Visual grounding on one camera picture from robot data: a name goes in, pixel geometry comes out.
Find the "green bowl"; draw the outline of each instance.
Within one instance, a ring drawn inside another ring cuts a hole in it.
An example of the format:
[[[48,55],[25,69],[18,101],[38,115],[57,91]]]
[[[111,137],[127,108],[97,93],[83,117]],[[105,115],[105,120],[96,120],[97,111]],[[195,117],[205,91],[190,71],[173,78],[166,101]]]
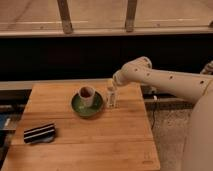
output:
[[[101,95],[96,92],[94,97],[94,103],[91,107],[85,107],[79,97],[76,94],[72,98],[71,102],[73,110],[82,118],[89,118],[94,116],[95,114],[99,113],[103,108],[103,98]]]

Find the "wooden surface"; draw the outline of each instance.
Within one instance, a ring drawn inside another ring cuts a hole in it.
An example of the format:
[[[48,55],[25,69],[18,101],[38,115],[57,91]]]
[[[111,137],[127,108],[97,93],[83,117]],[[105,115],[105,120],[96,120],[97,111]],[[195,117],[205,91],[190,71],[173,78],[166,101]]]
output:
[[[158,171],[150,124],[138,84],[118,89],[117,108],[79,118],[70,102],[92,85],[106,97],[106,81],[36,84],[19,122],[3,171]],[[23,131],[54,122],[55,141],[24,144]]]

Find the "cup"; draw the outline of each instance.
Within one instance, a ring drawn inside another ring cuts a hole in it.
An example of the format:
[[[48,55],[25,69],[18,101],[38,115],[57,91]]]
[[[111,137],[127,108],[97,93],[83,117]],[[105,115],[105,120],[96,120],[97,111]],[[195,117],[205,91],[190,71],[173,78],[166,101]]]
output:
[[[78,91],[78,95],[84,105],[84,107],[91,107],[94,102],[95,89],[90,86],[81,87]]]

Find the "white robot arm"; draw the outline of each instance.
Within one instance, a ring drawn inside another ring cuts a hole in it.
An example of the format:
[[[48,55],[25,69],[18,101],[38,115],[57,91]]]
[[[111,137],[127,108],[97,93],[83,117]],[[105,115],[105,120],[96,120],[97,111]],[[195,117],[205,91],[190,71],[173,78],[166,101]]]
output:
[[[182,171],[213,170],[213,76],[151,69],[141,57],[123,65],[113,75],[114,83],[146,83],[195,103],[189,120]]]

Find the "black wall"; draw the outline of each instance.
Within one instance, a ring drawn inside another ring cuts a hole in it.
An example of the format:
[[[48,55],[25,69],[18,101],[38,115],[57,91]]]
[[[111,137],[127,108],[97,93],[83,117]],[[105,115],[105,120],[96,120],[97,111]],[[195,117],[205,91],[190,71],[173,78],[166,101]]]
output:
[[[156,69],[198,73],[213,60],[213,34],[1,38],[0,81],[111,77],[143,55]]]

